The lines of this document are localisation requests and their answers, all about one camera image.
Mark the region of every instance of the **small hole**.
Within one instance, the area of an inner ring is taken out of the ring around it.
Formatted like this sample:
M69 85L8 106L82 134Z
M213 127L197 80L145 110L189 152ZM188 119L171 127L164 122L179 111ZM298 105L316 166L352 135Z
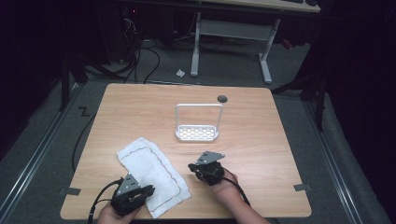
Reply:
M225 96L225 95L220 95L220 96L218 96L218 101L220 102L220 103L227 103L227 101L228 101L228 98L227 98L227 96Z

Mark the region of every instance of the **wire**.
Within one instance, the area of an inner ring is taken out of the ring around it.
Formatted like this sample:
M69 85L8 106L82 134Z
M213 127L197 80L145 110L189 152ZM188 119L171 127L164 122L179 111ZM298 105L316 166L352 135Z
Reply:
M111 199L102 199L102 200L99 200L96 204L99 204L101 202L110 202L110 201L111 201Z
M194 16L192 17L192 22L191 22L189 31L184 36L182 36L181 38L175 39L174 41L183 40L183 39L190 38L190 37L194 36L194 35L189 35L189 34L191 33L192 27L194 27L196 16L197 16L197 13L195 12Z
M93 220L93 213L95 212L95 207L99 202L105 201L105 200L101 200L99 201L100 197L102 196L103 192L105 192L105 190L107 190L108 188L110 188L113 185L120 185L123 181L123 178L113 181L111 183L109 183L108 185L106 185L98 194L98 196L96 197L95 201L93 202L93 205L91 207L91 211L90 211L90 215L88 216L88 224L92 224L92 220Z
M214 44L214 43L218 42L218 45L213 48L205 48L202 44L200 44L199 45L200 49L215 50L215 49L220 48L224 43L224 37L218 38L217 36L212 36L212 37L207 37L206 40L208 40L209 44Z
M73 168L73 173L76 172L76 165L75 165L75 161L74 158L76 157L76 150L78 147L78 143L81 140L82 135L85 133L85 130L87 130L88 126L90 125L90 123L93 121L93 119L96 117L96 114L92 116L92 118L90 119L90 121L88 121L88 123L85 125L84 129L81 131L81 133L79 134L78 140L75 144L75 147L73 149L73 154L72 154L72 168Z
M146 82L148 81L149 77L154 73L154 71L160 65L160 55L157 52L155 52L154 50L152 50L152 49L146 49L146 50L149 50L149 51L155 53L157 55L157 57L158 57L158 62L157 62L157 65L154 67L154 69L146 76L145 80L143 81L143 84L146 84Z
M115 79L121 79L121 78L123 78L123 77L119 76L119 74L128 71L128 69L130 69L130 68L133 67L133 66L134 66L134 56L132 57L131 61L130 61L125 67L123 67L123 68L121 68L120 70L115 71L115 72L111 72L111 71L110 71L110 74L111 74L110 77L115 78ZM92 70L91 70L90 68L88 68L88 67L85 67L85 71L86 71L87 73L89 73L89 74L94 75L94 76L106 75L105 73L102 73L102 72L92 71Z
M123 80L123 82L122 82L122 83L126 83L126 81L128 80L129 76L132 74L132 72L133 72L133 71L135 71L135 72L136 72L136 67L137 67L137 63L138 63L138 61L137 61L137 59L136 59L136 56L135 56L135 55L134 55L134 62L135 62L134 66L131 68L131 71L128 73L128 75L126 76L126 78Z
M141 50L141 45L139 45L139 51L138 51L138 56L137 56L137 63L139 63L140 62L140 55L141 55L141 53L140 53L140 50ZM137 65L136 65L136 68L134 69L134 84L137 84Z
M244 42L242 42L242 43L239 43L238 41L235 41L234 38L225 38L224 42L227 44L232 44L232 45L237 45L237 46L245 46L245 45L255 44L255 43L259 42L259 40L249 39L249 40L244 40Z
M250 201L248 200L247 195L245 194L245 192L242 190L242 188L241 188L237 183L233 182L231 179L229 179L229 178L227 178L227 177L219 176L219 175L213 175L213 174L210 174L210 173L207 172L207 171L205 171L205 174L207 174L207 175L212 175L212 176L214 176L214 177L221 178L221 179L223 179L223 180L225 180L225 181L227 181L227 182L232 183L232 184L238 189L238 191L239 191L239 193L241 194L242 198L244 199L245 203L246 203L247 205L250 206ZM235 180L236 180L235 175L234 175L233 173L231 173L231 172L230 172L230 174L231 174L231 175L233 176L233 178L235 178Z
M187 36L187 37L185 37L185 38L183 38L183 39L179 39L179 40L175 41L174 43L175 43L176 45L179 45L179 46L182 46L182 47L191 46L191 45L194 44L194 40L191 39L192 37L194 37L194 35Z
M142 42L151 42L151 41L154 41L154 44L152 46L145 47L145 48L142 48L142 49L154 49L155 47L157 47L158 41L156 39L147 39L147 40L143 40Z

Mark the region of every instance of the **towel stitching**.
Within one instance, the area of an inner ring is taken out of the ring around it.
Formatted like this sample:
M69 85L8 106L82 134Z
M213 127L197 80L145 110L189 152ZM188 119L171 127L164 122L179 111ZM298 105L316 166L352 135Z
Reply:
M135 150L135 151L133 151L133 152L130 152L128 155L122 157L121 160L125 159L126 157L129 157L132 153L135 153L135 152L138 151L138 150L143 150L144 148L146 148L146 147L141 147L141 148L138 148L137 150ZM167 169L166 166L163 164L163 162L160 160L160 158L158 157L158 155L157 155L155 152L152 151L152 148L151 148L151 147L147 147L147 148L149 148L150 151L151 151L151 153L155 155L155 157L157 158L157 160L161 163L161 165L162 165L163 168L165 169L166 173L168 173L168 174L172 177L172 179L175 181L175 183L176 183L176 185L177 185L177 187L178 187L178 194L172 196L170 199L168 199L168 200L166 200L165 202L163 202L162 204L158 205L154 210L149 210L150 212L155 212L155 210L157 210L158 208L160 208L161 206L163 206L165 203L170 202L172 199L174 199L176 196L178 196L178 195L181 193L181 187L180 187L180 185L177 183L176 179L172 176L172 174L168 171L168 169Z

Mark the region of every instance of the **black tape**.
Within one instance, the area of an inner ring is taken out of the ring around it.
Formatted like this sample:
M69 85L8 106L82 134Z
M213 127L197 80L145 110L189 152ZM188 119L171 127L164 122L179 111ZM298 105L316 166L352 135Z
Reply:
M73 188L61 188L59 190L59 195L66 195L66 194L70 194L70 195L79 195L79 193L81 192L81 189L73 189Z
M305 192L308 192L312 188L311 188L311 186L309 184L300 184L300 185L294 185L294 189L296 191L304 190Z

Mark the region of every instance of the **person's arm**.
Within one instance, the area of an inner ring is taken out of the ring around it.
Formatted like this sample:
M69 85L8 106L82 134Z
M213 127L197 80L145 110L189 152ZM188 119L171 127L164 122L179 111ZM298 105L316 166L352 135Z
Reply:
M226 170L224 173L224 177L237 182L236 176ZM221 180L219 184L211 186L210 189L217 200L230 210L238 224L269 224L265 218L244 202L238 189L228 181Z
M110 203L102 208L98 218L98 224L129 224L140 211L141 207L134 210L132 213L121 217L119 216Z

